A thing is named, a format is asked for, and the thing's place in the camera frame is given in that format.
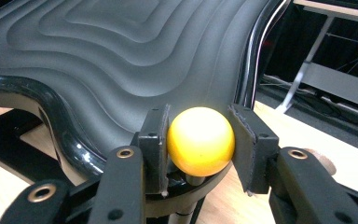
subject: chair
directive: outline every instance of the chair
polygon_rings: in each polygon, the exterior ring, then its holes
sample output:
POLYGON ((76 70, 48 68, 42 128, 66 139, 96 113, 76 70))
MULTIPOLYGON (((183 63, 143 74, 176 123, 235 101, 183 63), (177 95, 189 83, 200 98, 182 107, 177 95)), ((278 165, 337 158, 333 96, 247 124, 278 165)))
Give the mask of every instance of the chair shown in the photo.
POLYGON ((170 104, 170 120, 193 106, 252 108, 261 44, 288 2, 0 1, 0 107, 43 120, 77 185, 154 106, 170 104))

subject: black chair seat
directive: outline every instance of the black chair seat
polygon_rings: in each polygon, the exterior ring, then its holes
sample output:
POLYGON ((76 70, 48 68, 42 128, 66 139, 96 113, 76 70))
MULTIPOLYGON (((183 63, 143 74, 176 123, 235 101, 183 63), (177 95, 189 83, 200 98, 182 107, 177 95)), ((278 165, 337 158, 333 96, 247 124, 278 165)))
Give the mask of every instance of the black chair seat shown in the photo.
MULTIPOLYGON (((270 2, 279 1, 14 0, 0 8, 0 77, 24 87, 29 78, 57 94, 59 116, 80 139, 60 150, 89 167, 83 175, 97 174, 99 165, 70 151, 86 148, 103 164, 155 105, 172 105, 171 120, 193 106, 225 114, 247 84, 250 35, 270 2)), ((53 138, 60 147, 64 137, 53 138)))

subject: table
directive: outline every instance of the table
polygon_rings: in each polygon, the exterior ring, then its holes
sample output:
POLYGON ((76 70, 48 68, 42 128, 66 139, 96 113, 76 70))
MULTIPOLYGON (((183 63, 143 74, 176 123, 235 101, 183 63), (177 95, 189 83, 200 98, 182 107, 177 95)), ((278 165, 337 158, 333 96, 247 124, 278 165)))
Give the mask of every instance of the table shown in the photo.
MULTIPOLYGON (((255 104, 255 113, 280 137, 281 147, 317 150, 335 164, 335 180, 358 191, 357 148, 258 102, 255 104)), ((38 134, 35 133, 34 139, 38 139, 38 134)), ((27 186, 28 183, 0 167, 0 216, 27 186)), ((198 223, 274 223, 268 198, 268 195, 248 197, 243 193, 236 171, 231 168, 222 182, 206 197, 198 223)))
POLYGON ((316 51, 322 44, 324 36, 327 34, 334 19, 342 18, 358 21, 358 9, 331 6, 308 0, 295 0, 294 3, 304 6, 305 10, 324 14, 327 16, 327 19, 313 43, 307 58, 296 74, 296 78, 289 92, 287 92, 283 102, 276 108, 277 111, 285 113, 290 108, 292 99, 299 84, 302 82, 358 104, 358 88, 356 88, 358 87, 358 77, 353 77, 312 62, 316 51))

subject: wavy patterned surface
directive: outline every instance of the wavy patterned surface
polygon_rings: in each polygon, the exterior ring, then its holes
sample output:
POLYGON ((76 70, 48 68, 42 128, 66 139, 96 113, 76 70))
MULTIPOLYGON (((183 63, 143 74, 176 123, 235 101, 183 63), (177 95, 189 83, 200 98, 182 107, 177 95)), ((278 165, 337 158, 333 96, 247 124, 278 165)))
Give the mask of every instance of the wavy patterned surface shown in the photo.
POLYGON ((225 112, 267 0, 14 0, 0 9, 0 75, 41 81, 103 154, 154 105, 225 112))

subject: ball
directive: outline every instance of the ball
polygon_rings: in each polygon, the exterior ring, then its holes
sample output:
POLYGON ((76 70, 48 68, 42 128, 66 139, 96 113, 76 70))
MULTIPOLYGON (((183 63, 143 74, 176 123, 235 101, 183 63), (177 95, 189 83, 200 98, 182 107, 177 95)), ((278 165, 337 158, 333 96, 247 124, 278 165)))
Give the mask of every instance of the ball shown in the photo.
POLYGON ((230 162, 235 148, 228 120, 207 107, 190 108, 172 122, 167 148, 173 163, 188 175, 208 176, 230 162))

